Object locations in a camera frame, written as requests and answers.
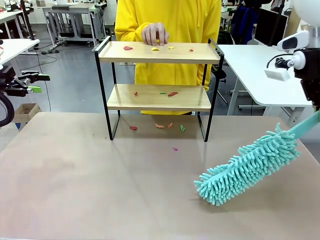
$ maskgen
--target two-tier wooden shelf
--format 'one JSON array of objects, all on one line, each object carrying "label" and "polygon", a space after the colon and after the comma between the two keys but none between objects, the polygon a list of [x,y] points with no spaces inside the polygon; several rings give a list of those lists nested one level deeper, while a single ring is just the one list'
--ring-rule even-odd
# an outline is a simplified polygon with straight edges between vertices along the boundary
[{"label": "two-tier wooden shelf", "polygon": [[[130,46],[133,49],[124,50],[126,46]],[[206,72],[208,64],[218,65],[218,69],[222,69],[223,52],[212,39],[209,39],[208,43],[171,42],[164,46],[157,46],[157,48],[159,51],[151,51],[152,46],[143,42],[111,41],[111,37],[107,37],[94,51],[110,139],[113,140],[115,137],[120,119],[120,110],[193,111],[197,112],[203,139],[207,142],[219,80],[215,81],[213,98],[209,100],[204,87]],[[112,67],[114,87],[108,101],[106,99],[101,62],[111,63]],[[205,64],[202,85],[196,85],[197,76],[194,77],[194,86],[117,84],[115,63],[120,62]],[[178,94],[174,97],[160,94],[172,92],[178,92]],[[109,110],[117,110],[118,113],[118,119],[113,129],[110,124]],[[200,112],[209,112],[206,131],[202,125]]]}]

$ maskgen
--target finger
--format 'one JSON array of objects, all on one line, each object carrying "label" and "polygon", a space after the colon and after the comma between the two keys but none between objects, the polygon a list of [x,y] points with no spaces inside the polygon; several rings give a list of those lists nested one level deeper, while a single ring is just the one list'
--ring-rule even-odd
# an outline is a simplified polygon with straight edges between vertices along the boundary
[{"label": "finger", "polygon": [[167,44],[168,40],[170,38],[170,33],[168,33],[167,31],[164,32],[164,43]]},{"label": "finger", "polygon": [[151,27],[150,36],[151,36],[151,44],[152,44],[152,46],[156,46],[157,45],[157,30],[158,30],[157,27],[155,27],[155,26]]},{"label": "finger", "polygon": [[158,35],[159,35],[159,44],[163,46],[165,44],[165,27],[163,24],[159,23]]},{"label": "finger", "polygon": [[143,42],[147,44],[146,29],[143,29],[141,36],[142,36]]},{"label": "finger", "polygon": [[148,28],[148,29],[145,31],[145,39],[146,39],[146,44],[152,45],[151,36],[150,36],[150,28]]}]

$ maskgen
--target lower shelf board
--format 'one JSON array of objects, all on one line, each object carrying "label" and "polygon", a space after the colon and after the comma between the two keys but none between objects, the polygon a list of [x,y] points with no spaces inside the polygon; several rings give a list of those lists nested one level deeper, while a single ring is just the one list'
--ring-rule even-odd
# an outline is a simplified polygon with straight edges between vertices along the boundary
[{"label": "lower shelf board", "polygon": [[109,110],[140,111],[209,112],[211,109],[203,86],[186,85],[115,84],[107,106]]}]

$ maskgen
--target sleeve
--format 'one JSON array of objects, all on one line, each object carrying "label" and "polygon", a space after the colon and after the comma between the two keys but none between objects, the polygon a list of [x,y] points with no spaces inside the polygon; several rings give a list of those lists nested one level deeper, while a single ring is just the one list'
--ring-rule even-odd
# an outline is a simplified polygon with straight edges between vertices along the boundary
[{"label": "sleeve", "polygon": [[[221,18],[221,0],[215,0],[211,4],[209,14],[204,20],[203,24],[203,34],[202,34],[202,43],[207,43],[209,38],[212,38],[217,42],[219,29],[220,29],[220,18]],[[202,85],[202,79],[204,75],[205,65],[198,65],[197,73],[197,85]],[[205,75],[205,90],[209,90],[210,76],[211,76],[211,64],[208,64]]]},{"label": "sleeve", "polygon": [[135,0],[118,1],[114,30],[118,41],[142,42],[142,31],[149,24],[138,25]]}]

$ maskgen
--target hand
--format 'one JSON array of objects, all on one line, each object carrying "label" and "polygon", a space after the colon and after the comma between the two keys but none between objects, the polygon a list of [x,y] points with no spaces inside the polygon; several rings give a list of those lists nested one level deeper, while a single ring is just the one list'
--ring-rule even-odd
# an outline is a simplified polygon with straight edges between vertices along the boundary
[{"label": "hand", "polygon": [[152,46],[157,45],[157,39],[159,39],[160,46],[167,44],[169,37],[170,34],[166,31],[165,26],[161,22],[149,24],[142,31],[144,43]]}]

